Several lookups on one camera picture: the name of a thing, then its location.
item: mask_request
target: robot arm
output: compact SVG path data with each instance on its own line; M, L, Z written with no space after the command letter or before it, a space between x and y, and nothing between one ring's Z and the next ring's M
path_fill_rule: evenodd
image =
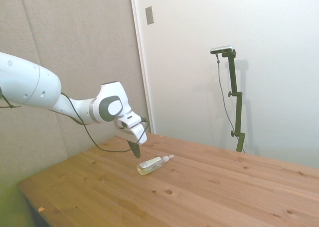
M51 71L0 52L0 89L10 102L48 109L79 124L83 124L81 119L85 125L113 121L117 135L130 145L147 140L142 119L132 111L120 82L101 85L95 98L73 100L61 93L61 82Z

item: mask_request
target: wood knot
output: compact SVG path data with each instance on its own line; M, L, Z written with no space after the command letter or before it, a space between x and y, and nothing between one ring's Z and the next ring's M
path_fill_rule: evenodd
M53 211L57 214L61 212L58 208L55 208Z

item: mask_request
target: bottle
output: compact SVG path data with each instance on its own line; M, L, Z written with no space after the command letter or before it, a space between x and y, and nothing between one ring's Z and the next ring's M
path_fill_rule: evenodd
M156 169L159 169L160 167L164 166L164 163L168 162L168 160L173 157L174 155L170 155L170 156L156 157L154 159L145 161L137 165L138 172L141 175L149 174L150 172L155 171Z

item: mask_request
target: wooden table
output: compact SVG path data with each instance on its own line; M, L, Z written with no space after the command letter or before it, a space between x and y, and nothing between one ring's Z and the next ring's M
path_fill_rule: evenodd
M128 145L114 137L101 147ZM319 169L154 134L140 159L93 147L18 185L55 227L319 227Z

